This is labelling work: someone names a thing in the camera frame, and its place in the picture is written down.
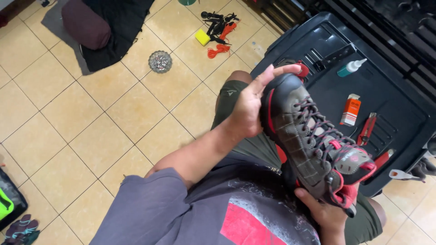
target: black plastic tray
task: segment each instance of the black plastic tray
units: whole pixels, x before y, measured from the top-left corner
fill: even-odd
[[[314,69],[314,62],[351,42],[358,48],[357,53],[333,68],[321,72]],[[391,169],[408,171],[425,153],[422,147],[436,129],[436,108],[333,14],[321,12],[301,26],[288,30],[268,48],[251,76],[256,77],[269,64],[276,65],[284,58],[303,60],[309,67],[306,83],[309,93],[320,112],[344,135],[356,139],[369,114],[377,113],[370,140],[363,148],[374,159],[391,148],[396,152],[362,183],[359,190],[365,196],[378,193],[391,180],[388,176]],[[368,60],[357,72],[344,78],[336,74],[341,66],[363,58]],[[339,125],[351,93],[359,95],[361,100],[356,124]]]

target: finger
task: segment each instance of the finger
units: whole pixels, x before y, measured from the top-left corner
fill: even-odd
[[[256,79],[254,79],[254,81],[252,81],[249,85],[248,85],[248,89],[250,89],[250,91],[253,94],[259,94],[262,92],[263,88],[271,81],[274,79],[274,74],[273,74],[273,70],[274,70],[274,66],[271,64],[269,65],[264,72],[262,72],[259,76],[257,76]]]
[[[281,74],[284,74],[284,73],[298,74],[300,72],[301,72],[301,66],[297,65],[297,64],[280,66],[280,67],[275,68],[273,71],[275,77],[280,76]]]
[[[314,213],[323,208],[323,206],[305,189],[297,188],[295,189],[294,193],[298,199],[300,199],[310,209],[311,212]]]

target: logo on shorts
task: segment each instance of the logo on shorts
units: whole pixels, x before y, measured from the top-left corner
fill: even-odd
[[[227,93],[228,93],[229,96],[231,96],[233,92],[236,92],[236,90],[228,90],[228,91],[227,91]]]

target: maroon cushion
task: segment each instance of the maroon cushion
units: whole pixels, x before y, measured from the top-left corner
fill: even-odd
[[[78,43],[94,50],[106,46],[110,37],[109,25],[82,0],[69,0],[61,14],[66,31]]]

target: hand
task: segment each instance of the hand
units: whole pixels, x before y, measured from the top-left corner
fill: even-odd
[[[241,138],[254,137],[262,132],[259,110],[260,98],[265,86],[276,76],[283,73],[298,73],[300,70],[301,67],[295,64],[275,69],[273,65],[268,66],[263,73],[241,91],[233,112],[229,116],[232,131],[239,134]]]
[[[310,209],[313,219],[320,225],[321,231],[331,234],[344,232],[348,216],[342,208],[320,203],[303,188],[297,188],[295,195]]]

